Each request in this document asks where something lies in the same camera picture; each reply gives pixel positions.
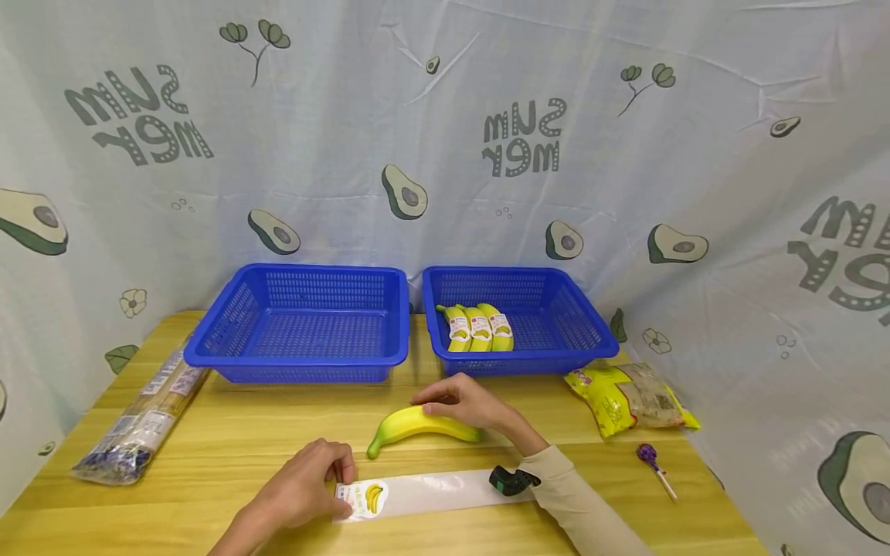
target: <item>white backdrop curtain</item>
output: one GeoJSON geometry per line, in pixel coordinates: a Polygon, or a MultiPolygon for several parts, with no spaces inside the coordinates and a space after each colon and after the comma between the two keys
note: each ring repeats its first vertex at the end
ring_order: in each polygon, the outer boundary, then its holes
{"type": "Polygon", "coordinates": [[[396,266],[415,307],[431,264],[546,265],[624,311],[767,548],[886,551],[888,17],[3,3],[0,511],[244,264],[396,266]]]}

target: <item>beige sleeve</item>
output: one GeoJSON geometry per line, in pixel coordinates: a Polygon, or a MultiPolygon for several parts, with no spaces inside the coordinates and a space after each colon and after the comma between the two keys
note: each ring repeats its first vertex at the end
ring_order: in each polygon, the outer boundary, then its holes
{"type": "Polygon", "coordinates": [[[532,488],[538,504],[559,523],[581,556],[651,556],[640,537],[551,446],[519,465],[541,479],[532,488]]]}

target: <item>wrist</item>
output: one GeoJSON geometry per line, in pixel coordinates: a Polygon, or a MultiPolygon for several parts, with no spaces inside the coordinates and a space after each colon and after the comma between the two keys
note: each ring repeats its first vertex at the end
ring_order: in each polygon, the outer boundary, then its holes
{"type": "Polygon", "coordinates": [[[522,457],[538,454],[550,447],[521,413],[511,407],[510,410],[510,415],[506,416],[495,430],[506,436],[522,457]]]}
{"type": "Polygon", "coordinates": [[[235,519],[207,556],[252,554],[276,529],[265,512],[252,502],[235,514],[235,519]]]}

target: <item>barcode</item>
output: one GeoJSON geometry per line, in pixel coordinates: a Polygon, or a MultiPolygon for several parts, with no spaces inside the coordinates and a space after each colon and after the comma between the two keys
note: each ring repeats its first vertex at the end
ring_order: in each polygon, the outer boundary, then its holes
{"type": "Polygon", "coordinates": [[[158,392],[161,391],[161,388],[164,387],[167,379],[170,378],[170,375],[176,370],[179,364],[182,362],[182,351],[175,351],[173,354],[167,358],[167,361],[164,362],[164,365],[161,366],[158,373],[151,379],[151,382],[145,385],[145,388],[139,392],[140,396],[154,396],[158,392]]]}
{"type": "Polygon", "coordinates": [[[674,408],[674,401],[665,394],[656,394],[655,400],[658,402],[660,409],[674,408]]]}
{"type": "Polygon", "coordinates": [[[124,415],[120,419],[117,419],[117,422],[114,423],[108,433],[105,436],[118,436],[120,434],[124,434],[127,430],[133,426],[133,423],[138,419],[138,415],[124,415]]]}

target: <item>banana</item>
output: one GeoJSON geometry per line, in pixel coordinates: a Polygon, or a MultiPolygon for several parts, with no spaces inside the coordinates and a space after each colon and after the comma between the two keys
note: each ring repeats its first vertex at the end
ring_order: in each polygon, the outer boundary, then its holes
{"type": "Polygon", "coordinates": [[[368,503],[368,509],[371,513],[377,513],[377,498],[380,497],[380,493],[383,491],[383,488],[377,484],[371,485],[365,491],[365,501],[368,503]]]}
{"type": "Polygon", "coordinates": [[[377,501],[380,500],[380,493],[383,491],[382,488],[379,488],[378,490],[375,490],[374,495],[371,496],[371,505],[368,507],[371,510],[371,513],[377,513],[377,501]]]}
{"type": "Polygon", "coordinates": [[[436,310],[440,313],[445,313],[445,319],[451,326],[451,333],[449,334],[451,343],[448,346],[448,351],[453,353],[468,351],[470,349],[470,328],[464,312],[457,307],[446,308],[441,305],[436,305],[436,310]]]}
{"type": "Polygon", "coordinates": [[[494,334],[491,341],[492,351],[513,351],[513,329],[506,319],[506,315],[499,312],[493,305],[487,303],[479,303],[476,309],[482,311],[490,324],[494,334]]]}
{"type": "Polygon", "coordinates": [[[438,432],[467,442],[479,442],[482,431],[448,417],[424,414],[423,406],[400,409],[386,417],[368,446],[368,459],[377,459],[380,448],[421,432],[438,432]]]}
{"type": "Polygon", "coordinates": [[[455,307],[463,311],[470,322],[470,336],[473,338],[470,351],[491,351],[491,324],[488,317],[475,307],[464,307],[460,303],[455,307]]]}

